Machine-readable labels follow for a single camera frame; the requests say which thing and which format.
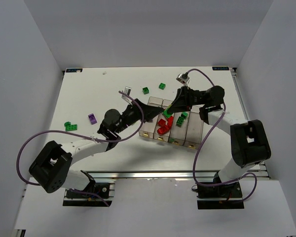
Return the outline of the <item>green number one lego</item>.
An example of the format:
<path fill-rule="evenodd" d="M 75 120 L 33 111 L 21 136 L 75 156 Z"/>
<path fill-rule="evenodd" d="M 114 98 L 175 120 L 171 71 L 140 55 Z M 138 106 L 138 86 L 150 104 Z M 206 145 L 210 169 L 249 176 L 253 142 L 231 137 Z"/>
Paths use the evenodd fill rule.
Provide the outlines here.
<path fill-rule="evenodd" d="M 181 113 L 181 117 L 183 117 L 184 119 L 187 118 L 187 116 L 188 116 L 188 113 L 187 112 L 182 112 Z"/>

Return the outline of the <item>red rounded lego brick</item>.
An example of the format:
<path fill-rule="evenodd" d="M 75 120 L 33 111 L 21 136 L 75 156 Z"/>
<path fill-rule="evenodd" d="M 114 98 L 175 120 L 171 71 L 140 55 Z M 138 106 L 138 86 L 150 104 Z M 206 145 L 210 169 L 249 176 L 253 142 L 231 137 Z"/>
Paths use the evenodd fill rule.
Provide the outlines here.
<path fill-rule="evenodd" d="M 170 127 L 169 127 L 168 125 L 164 125 L 164 126 L 160 127 L 160 128 L 157 130 L 157 133 L 158 133 L 159 135 L 164 135 L 164 134 L 166 134 L 167 132 L 169 132 L 169 130 L 170 130 Z"/>

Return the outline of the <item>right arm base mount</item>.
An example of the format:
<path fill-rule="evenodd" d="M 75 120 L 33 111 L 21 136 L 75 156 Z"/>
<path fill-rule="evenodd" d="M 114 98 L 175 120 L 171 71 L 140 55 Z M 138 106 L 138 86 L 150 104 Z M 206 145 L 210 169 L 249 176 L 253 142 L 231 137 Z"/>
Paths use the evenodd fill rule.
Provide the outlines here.
<path fill-rule="evenodd" d="M 239 182 L 216 187 L 197 185 L 195 191 L 199 210 L 244 209 Z"/>

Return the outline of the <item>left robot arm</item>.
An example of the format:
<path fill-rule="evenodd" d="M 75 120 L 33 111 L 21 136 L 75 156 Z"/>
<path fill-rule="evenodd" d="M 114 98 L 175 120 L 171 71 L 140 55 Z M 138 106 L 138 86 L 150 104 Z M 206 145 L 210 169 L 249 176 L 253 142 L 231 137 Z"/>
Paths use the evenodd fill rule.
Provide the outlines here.
<path fill-rule="evenodd" d="M 94 178 L 86 171 L 71 170 L 71 165 L 113 149 L 121 140 L 120 132 L 137 121 L 151 121 L 163 111 L 161 107 L 146 105 L 138 99 L 129 104 L 123 113 L 110 109 L 105 113 L 98 130 L 98 134 L 103 135 L 105 141 L 97 142 L 94 137 L 66 144 L 50 141 L 31 164 L 29 173 L 47 193 L 66 188 L 91 194 L 96 191 Z"/>

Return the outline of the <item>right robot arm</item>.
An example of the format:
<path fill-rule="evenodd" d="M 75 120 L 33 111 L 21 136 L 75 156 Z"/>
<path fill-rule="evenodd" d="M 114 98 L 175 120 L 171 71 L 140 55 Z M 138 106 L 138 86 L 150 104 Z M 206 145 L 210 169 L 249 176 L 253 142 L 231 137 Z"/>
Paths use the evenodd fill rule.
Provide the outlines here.
<path fill-rule="evenodd" d="M 193 90 L 183 86 L 177 90 L 176 97 L 168 111 L 188 112 L 199 105 L 200 119 L 230 136 L 231 160 L 215 176 L 212 186 L 222 186 L 237 182 L 245 177 L 253 166 L 271 157 L 271 149 L 260 120 L 239 119 L 226 112 L 224 89 L 213 86 L 206 91 Z"/>

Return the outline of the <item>large red lego brick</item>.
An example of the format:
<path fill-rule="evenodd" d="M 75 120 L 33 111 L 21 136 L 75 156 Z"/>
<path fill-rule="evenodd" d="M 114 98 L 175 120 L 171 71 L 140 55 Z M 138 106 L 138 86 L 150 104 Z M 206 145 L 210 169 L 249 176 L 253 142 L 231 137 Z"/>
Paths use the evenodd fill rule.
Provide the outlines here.
<path fill-rule="evenodd" d="M 169 129 L 171 129 L 172 125 L 173 125 L 173 121 L 174 121 L 174 117 L 173 116 L 170 116 L 168 119 L 167 119 L 167 126 Z"/>

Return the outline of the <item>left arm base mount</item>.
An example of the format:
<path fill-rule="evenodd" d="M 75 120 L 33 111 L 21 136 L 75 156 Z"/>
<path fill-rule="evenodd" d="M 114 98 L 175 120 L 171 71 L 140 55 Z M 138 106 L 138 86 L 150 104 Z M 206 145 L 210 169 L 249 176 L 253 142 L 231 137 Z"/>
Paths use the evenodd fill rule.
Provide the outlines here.
<path fill-rule="evenodd" d="M 114 183 L 96 181 L 93 188 L 86 191 L 66 190 L 63 206 L 71 207 L 110 207 L 114 197 Z"/>

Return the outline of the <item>small red lego brick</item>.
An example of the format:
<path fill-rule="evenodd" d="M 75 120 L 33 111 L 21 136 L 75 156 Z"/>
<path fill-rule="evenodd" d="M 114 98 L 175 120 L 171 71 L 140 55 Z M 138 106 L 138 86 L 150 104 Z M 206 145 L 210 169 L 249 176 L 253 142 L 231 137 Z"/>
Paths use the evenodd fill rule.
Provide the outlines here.
<path fill-rule="evenodd" d="M 166 125 L 166 123 L 167 123 L 167 122 L 166 122 L 164 119 L 160 119 L 160 120 L 158 121 L 158 125 L 161 126 L 161 127 L 164 126 L 164 125 Z"/>

